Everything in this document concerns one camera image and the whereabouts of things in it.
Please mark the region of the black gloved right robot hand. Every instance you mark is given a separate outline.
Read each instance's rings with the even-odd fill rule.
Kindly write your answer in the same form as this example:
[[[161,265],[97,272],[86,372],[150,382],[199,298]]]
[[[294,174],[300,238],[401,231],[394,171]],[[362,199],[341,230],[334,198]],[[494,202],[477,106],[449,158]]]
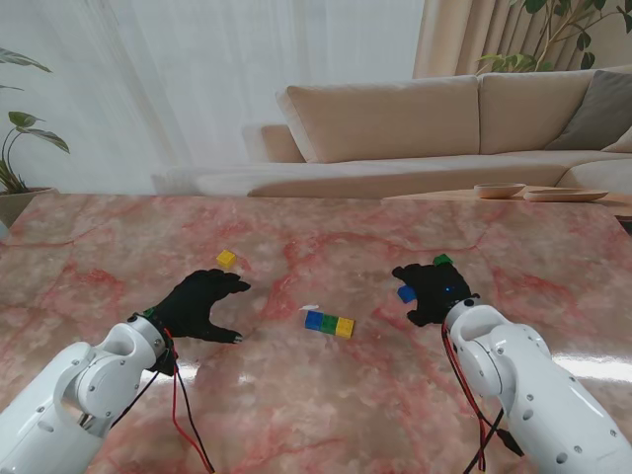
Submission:
[[[396,267],[392,275],[414,290],[417,307],[409,311],[407,317],[418,327],[440,325],[457,303],[480,297],[471,291],[465,278],[451,263]]]

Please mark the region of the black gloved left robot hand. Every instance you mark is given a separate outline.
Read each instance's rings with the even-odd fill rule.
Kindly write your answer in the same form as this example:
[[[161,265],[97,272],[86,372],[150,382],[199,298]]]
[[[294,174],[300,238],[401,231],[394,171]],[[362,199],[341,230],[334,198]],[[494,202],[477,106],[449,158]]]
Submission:
[[[220,344],[239,344],[243,336],[210,321],[211,307],[230,294],[251,287],[240,276],[219,269],[198,270],[188,275],[143,316],[171,338],[192,338]]]

